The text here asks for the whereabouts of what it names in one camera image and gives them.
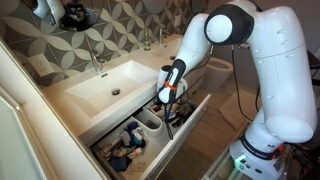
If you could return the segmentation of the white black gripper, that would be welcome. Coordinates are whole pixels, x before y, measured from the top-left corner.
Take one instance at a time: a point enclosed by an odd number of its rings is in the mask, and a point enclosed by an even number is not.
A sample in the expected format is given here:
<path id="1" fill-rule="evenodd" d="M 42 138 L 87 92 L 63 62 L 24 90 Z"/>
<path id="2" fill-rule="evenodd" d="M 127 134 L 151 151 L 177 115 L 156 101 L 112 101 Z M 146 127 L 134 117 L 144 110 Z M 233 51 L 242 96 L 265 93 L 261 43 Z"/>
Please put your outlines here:
<path id="1" fill-rule="evenodd" d="M 181 59 L 176 59 L 172 65 L 160 68 L 157 98 L 162 104 L 171 104 L 188 89 L 188 84 L 183 78 L 185 72 L 186 64 Z"/>

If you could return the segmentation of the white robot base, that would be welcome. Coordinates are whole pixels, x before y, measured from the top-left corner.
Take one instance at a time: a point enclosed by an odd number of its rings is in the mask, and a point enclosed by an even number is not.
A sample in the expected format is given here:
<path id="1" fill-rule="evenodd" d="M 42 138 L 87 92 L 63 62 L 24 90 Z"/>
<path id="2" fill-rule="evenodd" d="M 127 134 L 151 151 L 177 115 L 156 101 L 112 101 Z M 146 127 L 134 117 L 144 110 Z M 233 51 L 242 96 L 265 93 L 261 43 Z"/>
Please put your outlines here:
<path id="1" fill-rule="evenodd" d="M 284 180 L 285 163 L 280 157 L 263 160 L 245 149 L 240 140 L 230 145 L 230 155 L 237 170 L 252 180 Z"/>

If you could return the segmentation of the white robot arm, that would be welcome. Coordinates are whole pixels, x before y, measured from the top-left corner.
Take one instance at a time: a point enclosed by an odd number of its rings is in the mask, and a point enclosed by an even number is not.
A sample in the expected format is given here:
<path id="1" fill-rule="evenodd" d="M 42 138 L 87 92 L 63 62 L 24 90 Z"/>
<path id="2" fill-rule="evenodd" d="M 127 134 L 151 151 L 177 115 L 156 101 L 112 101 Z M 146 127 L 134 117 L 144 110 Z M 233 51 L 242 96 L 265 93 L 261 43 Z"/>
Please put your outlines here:
<path id="1" fill-rule="evenodd" d="M 178 82 L 210 46 L 242 43 L 250 46 L 258 74 L 262 107 L 256 118 L 264 128 L 261 133 L 247 132 L 241 144 L 254 156 L 271 160 L 281 144 L 310 140 L 317 126 L 305 38 L 291 8 L 262 11 L 250 0 L 232 0 L 194 16 L 158 98 L 172 103 Z"/>

